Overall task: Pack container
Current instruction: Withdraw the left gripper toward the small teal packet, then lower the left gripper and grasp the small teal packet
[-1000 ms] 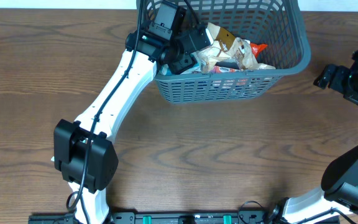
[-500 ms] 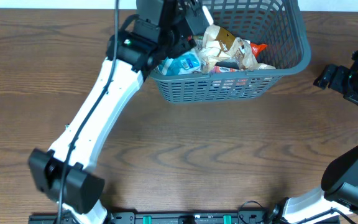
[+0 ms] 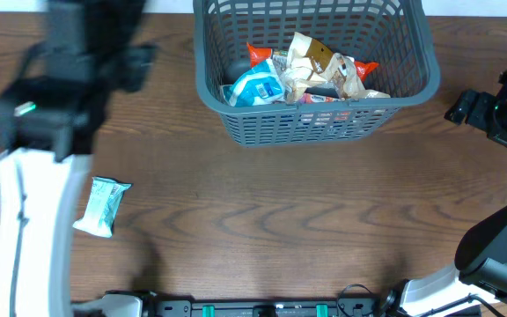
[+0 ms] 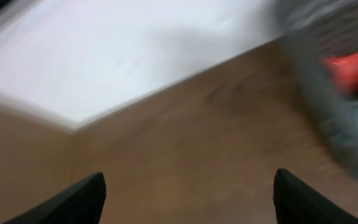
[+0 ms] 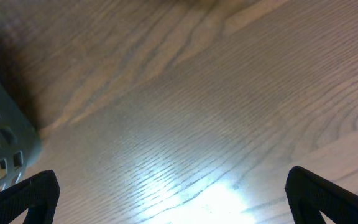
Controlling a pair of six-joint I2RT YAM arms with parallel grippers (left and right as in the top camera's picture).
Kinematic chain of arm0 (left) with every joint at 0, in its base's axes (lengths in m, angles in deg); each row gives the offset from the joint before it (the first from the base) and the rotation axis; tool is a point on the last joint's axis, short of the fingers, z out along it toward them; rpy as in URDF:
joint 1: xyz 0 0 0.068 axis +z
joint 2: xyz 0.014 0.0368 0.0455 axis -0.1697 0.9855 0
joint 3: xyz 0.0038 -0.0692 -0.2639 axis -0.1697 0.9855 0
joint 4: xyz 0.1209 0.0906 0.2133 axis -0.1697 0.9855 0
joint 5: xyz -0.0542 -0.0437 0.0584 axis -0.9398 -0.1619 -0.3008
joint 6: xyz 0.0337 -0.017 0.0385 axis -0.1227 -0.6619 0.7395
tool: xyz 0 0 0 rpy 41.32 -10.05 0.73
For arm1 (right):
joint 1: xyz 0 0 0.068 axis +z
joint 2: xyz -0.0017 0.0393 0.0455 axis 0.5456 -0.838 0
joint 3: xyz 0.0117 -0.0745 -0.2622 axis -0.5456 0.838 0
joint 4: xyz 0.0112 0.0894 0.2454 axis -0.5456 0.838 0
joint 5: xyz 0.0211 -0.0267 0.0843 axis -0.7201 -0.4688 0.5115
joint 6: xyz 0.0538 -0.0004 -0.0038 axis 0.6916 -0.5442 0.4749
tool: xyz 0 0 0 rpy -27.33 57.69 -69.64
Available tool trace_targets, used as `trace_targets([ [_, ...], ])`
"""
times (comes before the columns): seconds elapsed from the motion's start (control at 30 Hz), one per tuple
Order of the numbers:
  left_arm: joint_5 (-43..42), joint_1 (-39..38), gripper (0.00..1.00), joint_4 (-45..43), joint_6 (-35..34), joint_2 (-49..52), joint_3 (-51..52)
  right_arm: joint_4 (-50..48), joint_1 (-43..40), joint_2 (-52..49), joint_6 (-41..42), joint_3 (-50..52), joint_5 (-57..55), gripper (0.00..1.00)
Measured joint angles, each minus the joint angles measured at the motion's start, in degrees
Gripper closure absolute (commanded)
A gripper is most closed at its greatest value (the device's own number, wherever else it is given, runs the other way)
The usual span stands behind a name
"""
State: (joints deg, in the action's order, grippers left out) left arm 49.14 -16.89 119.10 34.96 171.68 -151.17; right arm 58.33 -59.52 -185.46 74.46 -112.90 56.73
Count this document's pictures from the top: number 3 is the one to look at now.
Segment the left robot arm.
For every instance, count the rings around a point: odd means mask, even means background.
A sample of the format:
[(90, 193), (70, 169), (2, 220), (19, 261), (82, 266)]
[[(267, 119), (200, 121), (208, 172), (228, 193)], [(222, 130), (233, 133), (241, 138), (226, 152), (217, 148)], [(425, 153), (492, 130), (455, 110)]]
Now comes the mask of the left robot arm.
[(51, 1), (44, 41), (0, 95), (0, 316), (152, 316), (143, 291), (75, 303), (70, 253), (95, 133), (115, 91), (138, 92), (154, 45), (141, 1)]

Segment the teal white snack bag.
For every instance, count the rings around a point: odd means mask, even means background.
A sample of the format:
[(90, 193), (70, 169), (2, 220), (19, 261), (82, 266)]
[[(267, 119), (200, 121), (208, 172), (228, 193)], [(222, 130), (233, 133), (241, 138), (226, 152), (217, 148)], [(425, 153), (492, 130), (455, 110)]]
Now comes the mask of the teal white snack bag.
[(101, 238), (113, 236), (114, 221), (124, 193), (132, 187), (103, 177), (92, 178), (92, 188), (84, 215), (73, 227)]

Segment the beige paper bag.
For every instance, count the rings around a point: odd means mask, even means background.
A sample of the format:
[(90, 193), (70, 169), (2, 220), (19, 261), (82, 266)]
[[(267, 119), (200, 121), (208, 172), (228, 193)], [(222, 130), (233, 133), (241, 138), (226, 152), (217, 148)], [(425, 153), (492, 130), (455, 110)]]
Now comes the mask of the beige paper bag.
[(341, 99), (388, 99), (390, 95), (366, 89), (364, 80), (379, 67), (378, 63), (362, 63), (350, 56), (334, 54), (334, 75), (331, 82)]

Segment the beige brown snack bag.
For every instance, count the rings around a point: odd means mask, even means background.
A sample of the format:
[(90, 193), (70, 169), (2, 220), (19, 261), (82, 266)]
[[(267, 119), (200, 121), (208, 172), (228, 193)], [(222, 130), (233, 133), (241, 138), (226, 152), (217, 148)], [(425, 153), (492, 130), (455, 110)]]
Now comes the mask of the beige brown snack bag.
[(342, 72), (343, 57), (312, 37), (295, 32), (290, 43), (284, 71), (279, 78), (283, 84), (284, 100), (299, 101), (308, 88), (331, 83)]

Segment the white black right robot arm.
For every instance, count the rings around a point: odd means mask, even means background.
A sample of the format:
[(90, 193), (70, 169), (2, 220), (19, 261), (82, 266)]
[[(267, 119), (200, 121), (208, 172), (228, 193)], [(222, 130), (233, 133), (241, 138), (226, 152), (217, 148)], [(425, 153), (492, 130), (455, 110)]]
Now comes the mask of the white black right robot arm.
[[(445, 113), (507, 148), (507, 70), (496, 95), (466, 90)], [(384, 316), (448, 316), (481, 304), (507, 304), (507, 205), (469, 229), (453, 263), (438, 272), (407, 280), (391, 290), (378, 311)]]

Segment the San Remo spaghetti packet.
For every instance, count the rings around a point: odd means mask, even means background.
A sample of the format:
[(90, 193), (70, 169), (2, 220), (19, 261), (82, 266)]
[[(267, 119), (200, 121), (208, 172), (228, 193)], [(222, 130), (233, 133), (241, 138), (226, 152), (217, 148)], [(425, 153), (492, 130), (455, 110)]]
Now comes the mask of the San Remo spaghetti packet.
[[(273, 59), (275, 63), (279, 63), (281, 69), (283, 69), (286, 65), (288, 56), (287, 50), (256, 48), (249, 43), (247, 43), (247, 48), (250, 56), (251, 68), (269, 58)], [(364, 82), (367, 76), (370, 75), (379, 66), (378, 63), (362, 63), (354, 60), (352, 57), (350, 57), (350, 60), (355, 64), (356, 73), (362, 82)]]

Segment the Kleenex tissue multipack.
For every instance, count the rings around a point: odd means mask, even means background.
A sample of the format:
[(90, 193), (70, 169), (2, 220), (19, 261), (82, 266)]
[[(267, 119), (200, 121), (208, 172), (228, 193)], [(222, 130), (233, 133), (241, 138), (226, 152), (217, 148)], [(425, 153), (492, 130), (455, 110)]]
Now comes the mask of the Kleenex tissue multipack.
[[(311, 94), (305, 92), (300, 100), (299, 104), (316, 104), (316, 103), (329, 103), (339, 101), (337, 98)], [(348, 120), (350, 116), (349, 111), (339, 112), (337, 114), (329, 113), (303, 113), (299, 116), (298, 126), (307, 127), (309, 124), (313, 124), (315, 127), (325, 127), (330, 122), (333, 124), (341, 124)]]

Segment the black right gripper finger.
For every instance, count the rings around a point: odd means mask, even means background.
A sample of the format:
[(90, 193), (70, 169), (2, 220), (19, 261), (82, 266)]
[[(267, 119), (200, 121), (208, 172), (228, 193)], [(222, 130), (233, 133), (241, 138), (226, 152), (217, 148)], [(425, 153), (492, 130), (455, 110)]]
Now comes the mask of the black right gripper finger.
[(456, 125), (460, 125), (469, 115), (478, 98), (478, 92), (465, 90), (460, 94), (455, 104), (450, 107), (444, 118)]
[(496, 104), (496, 97), (487, 92), (474, 92), (473, 101), (469, 108), (466, 124), (488, 132), (492, 125), (492, 112)]

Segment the grey plastic basket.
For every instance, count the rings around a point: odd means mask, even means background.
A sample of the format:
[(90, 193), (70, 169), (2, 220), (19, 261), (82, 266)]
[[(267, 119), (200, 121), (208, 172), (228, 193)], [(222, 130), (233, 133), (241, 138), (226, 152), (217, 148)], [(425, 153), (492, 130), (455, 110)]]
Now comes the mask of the grey plastic basket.
[[(436, 92), (440, 71), (419, 1), (194, 0), (196, 89), (245, 147), (357, 140)], [(231, 107), (222, 85), (250, 67), (248, 45), (286, 49), (294, 33), (378, 67), (364, 87), (384, 99)]]

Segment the blue white snack bag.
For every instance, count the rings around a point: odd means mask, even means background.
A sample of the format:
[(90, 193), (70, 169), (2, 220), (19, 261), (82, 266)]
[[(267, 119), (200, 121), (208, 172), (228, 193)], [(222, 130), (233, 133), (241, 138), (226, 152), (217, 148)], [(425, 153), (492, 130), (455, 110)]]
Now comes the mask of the blue white snack bag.
[(253, 107), (285, 101), (285, 89), (271, 59), (246, 71), (232, 85), (221, 85), (224, 101), (231, 107)]

